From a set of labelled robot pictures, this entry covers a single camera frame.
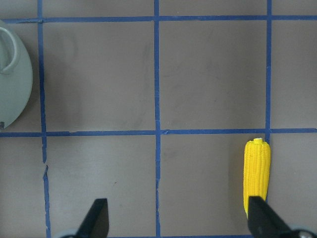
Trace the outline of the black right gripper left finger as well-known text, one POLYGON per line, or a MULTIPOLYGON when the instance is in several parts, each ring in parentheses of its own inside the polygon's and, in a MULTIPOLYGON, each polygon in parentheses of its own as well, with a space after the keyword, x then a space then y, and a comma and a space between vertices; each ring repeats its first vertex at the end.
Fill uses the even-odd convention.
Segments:
POLYGON ((76 238, 106 238, 109 232, 108 203, 96 199, 75 234, 76 238))

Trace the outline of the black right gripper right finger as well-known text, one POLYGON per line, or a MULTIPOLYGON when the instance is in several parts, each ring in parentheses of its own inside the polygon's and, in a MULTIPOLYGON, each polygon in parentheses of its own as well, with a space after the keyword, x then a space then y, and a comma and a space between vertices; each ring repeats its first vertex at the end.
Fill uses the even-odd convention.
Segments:
POLYGON ((254 238, 300 238, 260 196, 249 197, 248 228, 254 238))

